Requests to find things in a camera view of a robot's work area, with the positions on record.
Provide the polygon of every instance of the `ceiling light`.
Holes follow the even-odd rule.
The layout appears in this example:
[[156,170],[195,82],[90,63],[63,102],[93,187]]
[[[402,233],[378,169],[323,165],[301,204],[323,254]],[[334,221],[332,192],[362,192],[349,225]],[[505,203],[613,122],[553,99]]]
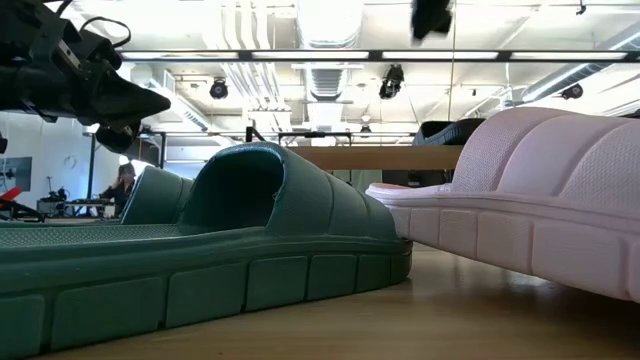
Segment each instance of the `ceiling light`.
[[415,136],[415,134],[409,133],[409,132],[375,132],[374,133],[374,132],[370,132],[370,130],[371,129],[369,129],[369,131],[360,130],[360,133],[352,133],[351,135],[358,136],[358,137],[407,137],[407,136]]
[[202,164],[209,160],[165,160],[168,164]]
[[255,51],[254,59],[366,59],[367,51],[309,50],[309,51]]
[[514,52],[513,60],[620,60],[625,52]]
[[174,133],[167,133],[168,137],[208,137],[208,136],[213,136],[213,134],[209,134],[209,133],[205,133],[205,132],[200,132],[200,133],[194,133],[194,132],[174,132]]
[[349,63],[303,63],[303,64],[291,64],[293,70],[362,70],[364,65],[362,64],[349,64]]
[[120,56],[125,61],[133,62],[152,62],[152,61],[209,61],[211,59],[217,60],[236,60],[238,59],[237,52],[222,52],[222,51],[121,51]]
[[477,60],[495,59],[498,56],[496,51],[433,51],[433,50],[413,50],[413,51],[385,51],[382,53],[383,59],[433,59],[433,60]]

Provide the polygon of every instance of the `pink slide sandal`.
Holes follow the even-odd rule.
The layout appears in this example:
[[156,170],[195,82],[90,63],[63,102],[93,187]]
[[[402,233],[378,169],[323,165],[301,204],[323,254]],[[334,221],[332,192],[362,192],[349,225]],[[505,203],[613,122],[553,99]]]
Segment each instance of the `pink slide sandal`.
[[398,235],[640,302],[640,120],[517,108],[471,136],[451,184],[373,184]]

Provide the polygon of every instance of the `slide sandal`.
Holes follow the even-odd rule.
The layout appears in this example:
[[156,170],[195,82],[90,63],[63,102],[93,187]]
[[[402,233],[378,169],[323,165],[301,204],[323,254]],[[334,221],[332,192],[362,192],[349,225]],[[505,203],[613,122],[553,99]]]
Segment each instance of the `slide sandal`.
[[453,182],[374,184],[405,238],[640,302],[640,121],[517,108],[484,122]]
[[77,224],[3,221],[0,222],[0,229],[117,224],[175,224],[187,201],[192,185],[193,180],[191,179],[182,178],[169,171],[147,166],[138,177],[120,219]]
[[0,229],[0,357],[386,287],[411,247],[378,201],[275,144],[239,145],[176,224]]

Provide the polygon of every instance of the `woman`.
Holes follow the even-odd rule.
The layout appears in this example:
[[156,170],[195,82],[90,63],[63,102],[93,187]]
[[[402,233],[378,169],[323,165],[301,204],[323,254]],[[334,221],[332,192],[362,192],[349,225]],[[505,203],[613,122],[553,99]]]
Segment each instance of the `woman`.
[[120,165],[118,168],[118,177],[105,192],[100,194],[101,199],[113,199],[116,204],[115,216],[119,217],[127,205],[131,190],[135,184],[136,170],[131,163]]

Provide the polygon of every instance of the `red object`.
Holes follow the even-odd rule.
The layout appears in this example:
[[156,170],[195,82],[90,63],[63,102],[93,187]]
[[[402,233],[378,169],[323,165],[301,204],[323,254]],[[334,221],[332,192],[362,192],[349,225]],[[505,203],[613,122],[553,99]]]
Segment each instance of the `red object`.
[[17,186],[12,187],[6,193],[0,195],[0,199],[13,201],[13,199],[17,198],[18,195],[22,194],[22,189]]

